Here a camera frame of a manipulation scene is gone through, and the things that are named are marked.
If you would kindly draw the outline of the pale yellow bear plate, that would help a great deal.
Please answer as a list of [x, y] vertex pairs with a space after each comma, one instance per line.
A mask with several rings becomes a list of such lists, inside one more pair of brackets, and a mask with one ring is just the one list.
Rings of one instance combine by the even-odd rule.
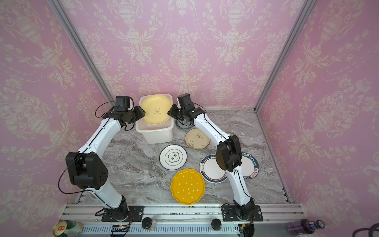
[[172, 106], [172, 101], [165, 95], [151, 95], [142, 99], [140, 106], [145, 111], [143, 120], [146, 123], [158, 125], [169, 120], [168, 111]]

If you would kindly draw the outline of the white plate red green rim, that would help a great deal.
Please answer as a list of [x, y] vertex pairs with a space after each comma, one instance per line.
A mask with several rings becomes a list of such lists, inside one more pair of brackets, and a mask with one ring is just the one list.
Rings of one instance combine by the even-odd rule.
[[204, 157], [199, 164], [199, 171], [203, 179], [209, 183], [219, 184], [228, 179], [226, 172], [218, 166], [216, 155]]

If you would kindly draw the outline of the yellow polka dot plate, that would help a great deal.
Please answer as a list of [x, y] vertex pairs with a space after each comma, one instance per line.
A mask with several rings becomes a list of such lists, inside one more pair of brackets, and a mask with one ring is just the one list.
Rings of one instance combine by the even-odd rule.
[[198, 171], [186, 168], [174, 175], [170, 190], [179, 204], [193, 205], [203, 197], [205, 186], [205, 181]]

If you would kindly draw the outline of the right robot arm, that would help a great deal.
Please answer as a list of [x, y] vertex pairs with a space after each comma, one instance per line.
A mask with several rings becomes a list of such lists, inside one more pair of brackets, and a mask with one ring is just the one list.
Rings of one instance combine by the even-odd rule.
[[173, 104], [168, 115], [180, 121], [189, 121], [205, 133], [216, 146], [216, 162], [226, 172], [232, 186], [235, 212], [241, 220], [249, 219], [255, 209], [255, 200], [250, 195], [243, 178], [239, 138], [221, 130], [201, 108], [180, 108]]

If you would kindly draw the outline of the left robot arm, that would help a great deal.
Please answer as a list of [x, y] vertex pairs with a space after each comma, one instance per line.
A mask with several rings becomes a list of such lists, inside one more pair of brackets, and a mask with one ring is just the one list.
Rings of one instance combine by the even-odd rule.
[[108, 169], [102, 161], [105, 149], [113, 137], [127, 124], [142, 119], [146, 112], [136, 106], [130, 110], [111, 109], [91, 138], [76, 152], [66, 156], [67, 171], [71, 184], [85, 192], [92, 193], [103, 204], [103, 209], [95, 215], [102, 215], [103, 221], [132, 222], [126, 198], [118, 193], [108, 181]]

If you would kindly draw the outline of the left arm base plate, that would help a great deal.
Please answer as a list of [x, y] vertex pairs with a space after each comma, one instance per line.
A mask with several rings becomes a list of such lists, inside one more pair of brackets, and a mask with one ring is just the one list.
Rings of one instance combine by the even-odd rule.
[[128, 206], [128, 210], [105, 208], [102, 215], [102, 222], [141, 222], [144, 214], [144, 206]]

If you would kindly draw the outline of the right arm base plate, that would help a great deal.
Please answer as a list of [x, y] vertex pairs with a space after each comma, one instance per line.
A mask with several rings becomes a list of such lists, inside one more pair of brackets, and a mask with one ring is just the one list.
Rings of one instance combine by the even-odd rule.
[[236, 207], [235, 205], [221, 206], [221, 213], [224, 222], [237, 222], [237, 221], [253, 221], [262, 222], [264, 220], [260, 206], [254, 206], [250, 212]]

